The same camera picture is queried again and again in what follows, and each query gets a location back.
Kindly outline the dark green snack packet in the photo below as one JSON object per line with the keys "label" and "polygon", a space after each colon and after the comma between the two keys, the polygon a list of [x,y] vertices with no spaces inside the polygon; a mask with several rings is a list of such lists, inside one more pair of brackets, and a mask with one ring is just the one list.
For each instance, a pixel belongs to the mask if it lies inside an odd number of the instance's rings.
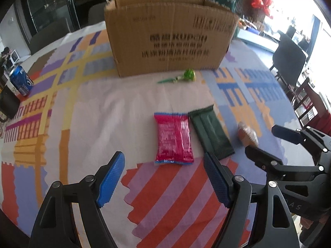
{"label": "dark green snack packet", "polygon": [[220,161],[233,155],[235,150],[226,136],[213,107],[214,105],[210,105],[190,111],[187,116],[198,135],[203,151],[212,153]]}

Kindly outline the brown pastry snack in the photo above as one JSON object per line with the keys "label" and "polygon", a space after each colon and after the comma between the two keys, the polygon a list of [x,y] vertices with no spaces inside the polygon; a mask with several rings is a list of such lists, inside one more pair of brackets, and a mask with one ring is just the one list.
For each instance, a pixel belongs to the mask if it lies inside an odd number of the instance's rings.
{"label": "brown pastry snack", "polygon": [[237,135],[239,140],[245,147],[249,145],[258,147],[259,141],[256,132],[245,123],[238,123]]}

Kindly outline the red ribbon bow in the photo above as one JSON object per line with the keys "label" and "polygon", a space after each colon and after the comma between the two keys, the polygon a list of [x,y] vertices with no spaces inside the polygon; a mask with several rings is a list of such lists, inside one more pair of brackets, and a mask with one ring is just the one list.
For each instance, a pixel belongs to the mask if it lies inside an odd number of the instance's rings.
{"label": "red ribbon bow", "polygon": [[269,9],[272,3],[273,0],[252,0],[251,6],[252,8],[262,10],[266,16],[268,16],[270,19],[273,19],[273,16],[270,15],[270,9]]}

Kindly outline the blue soda can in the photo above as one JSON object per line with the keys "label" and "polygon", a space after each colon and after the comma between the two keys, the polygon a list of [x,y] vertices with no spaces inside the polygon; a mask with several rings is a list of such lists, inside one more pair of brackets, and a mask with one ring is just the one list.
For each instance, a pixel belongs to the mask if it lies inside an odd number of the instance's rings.
{"label": "blue soda can", "polygon": [[11,70],[10,82],[22,96],[27,96],[34,86],[34,82],[30,79],[21,65],[18,65]]}

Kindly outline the pink snack packet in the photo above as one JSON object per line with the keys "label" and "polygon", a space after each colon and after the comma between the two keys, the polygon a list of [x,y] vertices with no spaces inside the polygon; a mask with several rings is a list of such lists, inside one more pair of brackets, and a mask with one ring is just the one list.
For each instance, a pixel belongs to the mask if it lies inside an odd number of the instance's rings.
{"label": "pink snack packet", "polygon": [[194,163],[190,126],[185,113],[154,113],[158,131],[157,164]]}

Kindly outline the green lollipop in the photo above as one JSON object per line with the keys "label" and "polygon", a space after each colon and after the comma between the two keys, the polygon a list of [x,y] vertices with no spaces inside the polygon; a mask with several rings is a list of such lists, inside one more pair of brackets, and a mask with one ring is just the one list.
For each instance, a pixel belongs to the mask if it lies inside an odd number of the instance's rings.
{"label": "green lollipop", "polygon": [[196,72],[193,69],[187,69],[184,71],[184,73],[180,76],[167,78],[161,81],[158,81],[158,83],[168,83],[168,82],[194,82],[196,81]]}

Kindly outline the grey dining chair right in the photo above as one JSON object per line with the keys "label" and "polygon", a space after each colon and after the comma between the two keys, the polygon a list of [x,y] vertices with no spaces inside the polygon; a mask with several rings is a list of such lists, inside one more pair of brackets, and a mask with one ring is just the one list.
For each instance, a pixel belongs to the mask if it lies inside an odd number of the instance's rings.
{"label": "grey dining chair right", "polygon": [[296,87],[297,80],[306,63],[306,55],[302,49],[287,35],[279,31],[280,41],[272,56],[273,64],[270,67],[277,70],[275,78],[281,80],[287,92]]}

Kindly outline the grey chair behind table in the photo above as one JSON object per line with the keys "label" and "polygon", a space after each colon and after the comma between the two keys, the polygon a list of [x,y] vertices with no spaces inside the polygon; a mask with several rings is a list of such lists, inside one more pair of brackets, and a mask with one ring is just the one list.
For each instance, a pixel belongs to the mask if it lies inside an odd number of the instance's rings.
{"label": "grey chair behind table", "polygon": [[98,24],[104,21],[104,9],[106,2],[93,5],[88,12],[88,25]]}

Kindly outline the colourful patterned tablecloth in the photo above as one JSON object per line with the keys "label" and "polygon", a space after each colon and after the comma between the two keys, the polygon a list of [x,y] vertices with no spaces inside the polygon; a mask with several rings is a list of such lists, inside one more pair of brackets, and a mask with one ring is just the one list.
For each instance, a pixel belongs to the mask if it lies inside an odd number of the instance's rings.
{"label": "colourful patterned tablecloth", "polygon": [[102,208],[116,244],[211,247],[227,210],[204,170],[203,149],[192,132],[193,164],[156,164],[156,112],[212,106],[235,150],[225,165],[253,183],[264,184],[265,172],[245,156],[239,122],[284,163],[313,164],[303,147],[272,135],[276,124],[300,123],[272,73],[240,40],[231,42],[219,68],[199,71],[189,83],[161,83],[175,72],[120,78],[104,24],[69,34],[45,53],[34,89],[2,130],[1,209],[27,235],[54,181],[78,182],[121,151],[125,169]]}

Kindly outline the black mug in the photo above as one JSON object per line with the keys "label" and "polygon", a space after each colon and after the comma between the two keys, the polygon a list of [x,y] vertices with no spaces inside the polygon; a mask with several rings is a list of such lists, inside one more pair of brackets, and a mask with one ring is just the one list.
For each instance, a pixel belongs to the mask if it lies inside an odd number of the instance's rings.
{"label": "black mug", "polygon": [[18,112],[20,106],[20,99],[10,90],[8,86],[5,86],[1,91],[1,113],[6,117],[1,118],[1,123],[7,122],[8,119],[13,119]]}

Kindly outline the brown cardboard box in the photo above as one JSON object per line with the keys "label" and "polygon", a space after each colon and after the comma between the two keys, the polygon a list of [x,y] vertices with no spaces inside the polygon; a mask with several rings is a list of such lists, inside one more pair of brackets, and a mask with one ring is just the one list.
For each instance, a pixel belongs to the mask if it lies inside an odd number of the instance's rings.
{"label": "brown cardboard box", "polygon": [[215,70],[239,21],[210,0],[111,0],[104,20],[120,77]]}

